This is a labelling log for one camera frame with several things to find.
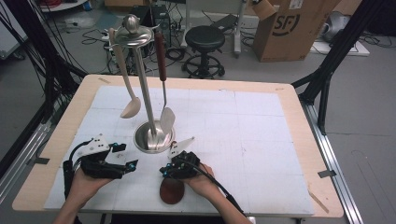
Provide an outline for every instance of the wooden handle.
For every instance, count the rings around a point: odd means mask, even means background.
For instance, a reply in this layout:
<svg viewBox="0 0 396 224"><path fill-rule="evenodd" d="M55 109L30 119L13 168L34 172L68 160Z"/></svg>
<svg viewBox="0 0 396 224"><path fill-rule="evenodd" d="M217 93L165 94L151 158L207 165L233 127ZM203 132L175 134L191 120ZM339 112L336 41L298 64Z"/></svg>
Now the wooden handle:
<svg viewBox="0 0 396 224"><path fill-rule="evenodd" d="M163 47L163 34L156 33L154 35L155 50L157 51L158 71L160 72L160 80L166 80L165 68L165 49Z"/></svg>

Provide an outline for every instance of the human hand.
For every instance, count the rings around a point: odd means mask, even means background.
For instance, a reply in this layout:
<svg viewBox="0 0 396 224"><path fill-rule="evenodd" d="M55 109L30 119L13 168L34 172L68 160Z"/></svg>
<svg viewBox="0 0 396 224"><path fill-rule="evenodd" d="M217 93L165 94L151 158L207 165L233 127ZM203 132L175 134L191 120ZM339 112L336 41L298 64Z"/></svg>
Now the human hand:
<svg viewBox="0 0 396 224"><path fill-rule="evenodd" d="M79 204L82 207L102 186L112 180L113 179L92 178L85 175L81 169L77 169L67 199L72 200L74 204Z"/></svg>
<svg viewBox="0 0 396 224"><path fill-rule="evenodd" d="M209 175L215 177L213 170L210 166L201 163L199 168L201 168L203 171L207 171ZM215 183L213 183L209 178L207 178L205 175L202 174L198 174L197 176L192 178L183 179L182 181L188 184L194 190L195 193L205 198L220 193L219 187Z"/></svg>

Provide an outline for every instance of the white paper sheet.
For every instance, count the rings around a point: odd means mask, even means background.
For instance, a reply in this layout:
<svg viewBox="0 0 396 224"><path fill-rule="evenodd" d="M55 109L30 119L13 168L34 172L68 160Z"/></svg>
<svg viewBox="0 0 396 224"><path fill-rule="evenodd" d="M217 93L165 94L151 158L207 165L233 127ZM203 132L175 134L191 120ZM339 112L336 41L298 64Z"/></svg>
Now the white paper sheet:
<svg viewBox="0 0 396 224"><path fill-rule="evenodd" d="M110 163L139 160L135 172L104 186L83 209L142 213L217 213L204 198L186 186L180 203L162 202L159 169L169 162L167 150L146 154L134 145L134 131L148 120L142 109L131 119L120 113L130 98L124 87L99 89L78 128L68 153L79 143L102 133L108 143L127 144L125 151L109 153ZM154 118L163 109L163 90L150 89ZM168 107L176 114L176 140L195 136L188 148L209 164L216 179L247 214L299 217L313 214L282 106L276 94L239 91L167 90ZM64 202L64 178L60 165L45 208L59 209Z"/></svg>

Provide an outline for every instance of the cardboard sticker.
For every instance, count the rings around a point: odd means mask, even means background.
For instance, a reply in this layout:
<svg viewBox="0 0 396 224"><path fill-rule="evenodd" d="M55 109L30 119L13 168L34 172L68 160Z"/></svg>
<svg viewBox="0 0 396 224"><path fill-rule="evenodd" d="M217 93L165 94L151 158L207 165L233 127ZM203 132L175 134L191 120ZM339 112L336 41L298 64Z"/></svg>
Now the cardboard sticker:
<svg viewBox="0 0 396 224"><path fill-rule="evenodd" d="M290 1L290 6L289 9L298 9L303 6L303 1L304 0L291 0Z"/></svg>

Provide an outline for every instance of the ladle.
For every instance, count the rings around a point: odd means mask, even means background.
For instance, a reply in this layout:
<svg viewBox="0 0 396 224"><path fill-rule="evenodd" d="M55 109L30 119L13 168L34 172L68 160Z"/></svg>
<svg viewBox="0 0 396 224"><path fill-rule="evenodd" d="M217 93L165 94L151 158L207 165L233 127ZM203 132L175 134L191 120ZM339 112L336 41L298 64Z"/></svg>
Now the ladle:
<svg viewBox="0 0 396 224"><path fill-rule="evenodd" d="M128 90L128 92L131 96L131 102L129 102L129 104L125 107L125 109L122 111L120 116L123 119L129 119L129 118L135 116L139 112L141 103L140 103L140 99L134 95L134 91L132 90L131 83L128 78L128 72L126 71L126 65L125 65L125 61L123 58L121 46L115 45L114 32L115 32L115 30L113 28L110 28L108 30L110 44L111 44L111 46L114 50L114 53L116 55L117 63L119 64L119 68L121 70L121 74L124 79L126 89Z"/></svg>

